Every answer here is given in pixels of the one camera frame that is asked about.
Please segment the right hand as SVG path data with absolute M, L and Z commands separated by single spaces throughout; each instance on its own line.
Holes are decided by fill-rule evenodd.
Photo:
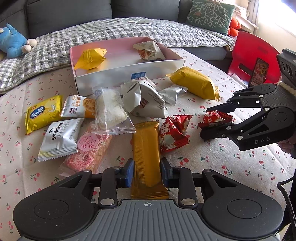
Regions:
M 278 145 L 285 153 L 290 154 L 295 159 L 295 138 L 291 137 L 287 140 L 280 141 Z

